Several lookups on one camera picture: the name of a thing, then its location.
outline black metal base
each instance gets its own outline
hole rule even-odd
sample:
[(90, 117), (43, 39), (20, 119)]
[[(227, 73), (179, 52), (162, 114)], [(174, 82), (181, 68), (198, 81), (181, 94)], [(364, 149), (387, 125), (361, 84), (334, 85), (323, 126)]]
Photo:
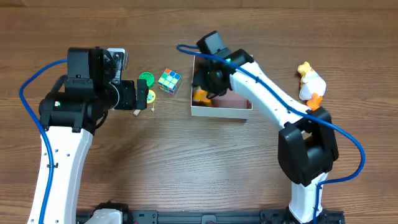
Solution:
[[(286, 210), (261, 210), (260, 212), (158, 212), (132, 210), (133, 224), (294, 224)], [(87, 222), (93, 212), (77, 213), (76, 224)], [(345, 224), (343, 212), (323, 210), (318, 224)]]

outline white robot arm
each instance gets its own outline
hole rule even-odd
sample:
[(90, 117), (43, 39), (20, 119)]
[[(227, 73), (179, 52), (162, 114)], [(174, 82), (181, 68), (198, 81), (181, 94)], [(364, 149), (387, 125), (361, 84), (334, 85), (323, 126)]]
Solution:
[[(61, 76), (52, 91), (40, 102), (40, 122), (49, 139), (54, 167), (49, 176), (49, 155), (42, 141), (42, 157), (35, 197), (27, 223), (76, 223), (76, 206), (81, 172), (95, 130), (106, 119), (109, 109), (144, 110), (148, 86), (145, 80), (122, 80), (127, 53), (124, 49), (68, 50), (68, 75)], [(65, 85), (65, 92), (58, 92)], [(45, 194), (47, 182), (52, 182)], [(47, 201), (40, 219), (42, 204)], [(132, 221), (120, 210), (98, 210), (89, 223)]]
[[(268, 86), (270, 86), (285, 102), (296, 110), (306, 113), (310, 108), (295, 101), (292, 97), (282, 91), (274, 82), (272, 82), (261, 70), (257, 62), (247, 62), (241, 66), (246, 71), (258, 76)], [(275, 97), (266, 90), (262, 85), (257, 83), (254, 79), (247, 76), (241, 71), (237, 71), (229, 76), (232, 89), (250, 100), (252, 104), (259, 108), (259, 111), (277, 128), (277, 130), (284, 129), (286, 123), (296, 123), (301, 116), (290, 113)], [(292, 199), (289, 203), (289, 210), (292, 215), (300, 223), (307, 223), (312, 221), (313, 208), (315, 206), (315, 190), (316, 184), (325, 180), (328, 173), (321, 173), (315, 177), (311, 184), (304, 186), (302, 184), (295, 184), (292, 182)], [(318, 214), (322, 212), (321, 203), (318, 206)]]
[[(311, 113), (331, 122), (330, 115), (323, 108), (312, 111), (308, 106), (295, 101), (264, 74), (248, 53), (242, 49), (232, 52), (225, 47), (217, 31), (204, 36), (197, 42), (197, 46), (201, 53), (223, 58), (257, 77), (253, 79), (226, 63), (208, 58), (198, 66), (193, 86), (216, 95), (222, 95), (227, 88), (232, 89), (250, 100), (274, 124), (279, 131), (279, 164), (292, 181), (292, 199), (289, 203), (292, 220), (295, 223), (312, 221), (317, 184), (327, 178), (333, 162), (338, 158), (335, 134), (330, 129), (289, 112), (258, 80), (262, 80), (291, 108), (301, 113)], [(304, 132), (312, 135), (304, 139)], [(322, 206), (319, 203), (317, 216), (321, 212)]]

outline cardboard box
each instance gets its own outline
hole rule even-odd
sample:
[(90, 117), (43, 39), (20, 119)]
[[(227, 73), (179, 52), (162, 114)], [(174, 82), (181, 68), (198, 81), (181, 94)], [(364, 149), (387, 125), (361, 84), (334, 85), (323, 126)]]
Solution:
[[(198, 66), (203, 59), (193, 58), (192, 81), (195, 75), (195, 67)], [(191, 96), (191, 115), (192, 116), (206, 116), (214, 118), (240, 118), (248, 119), (253, 110), (252, 104), (249, 100), (236, 94), (234, 91), (228, 90), (224, 96), (217, 96), (212, 99), (212, 107), (195, 105)]]

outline green bottle cap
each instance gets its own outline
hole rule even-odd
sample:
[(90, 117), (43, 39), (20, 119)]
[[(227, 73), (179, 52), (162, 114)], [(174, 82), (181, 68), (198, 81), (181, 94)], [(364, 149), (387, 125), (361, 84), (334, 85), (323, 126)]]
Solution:
[(139, 75), (139, 79), (145, 79), (147, 81), (147, 86), (150, 88), (155, 84), (155, 77), (151, 72), (144, 72)]

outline yellow rubber duck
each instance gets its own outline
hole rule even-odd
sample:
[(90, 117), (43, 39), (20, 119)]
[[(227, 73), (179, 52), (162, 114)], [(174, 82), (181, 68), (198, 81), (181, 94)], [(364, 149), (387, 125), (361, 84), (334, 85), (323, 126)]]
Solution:
[(301, 74), (300, 99), (307, 100), (307, 106), (311, 110), (318, 109), (326, 92), (326, 82), (308, 62), (298, 66), (297, 71)]

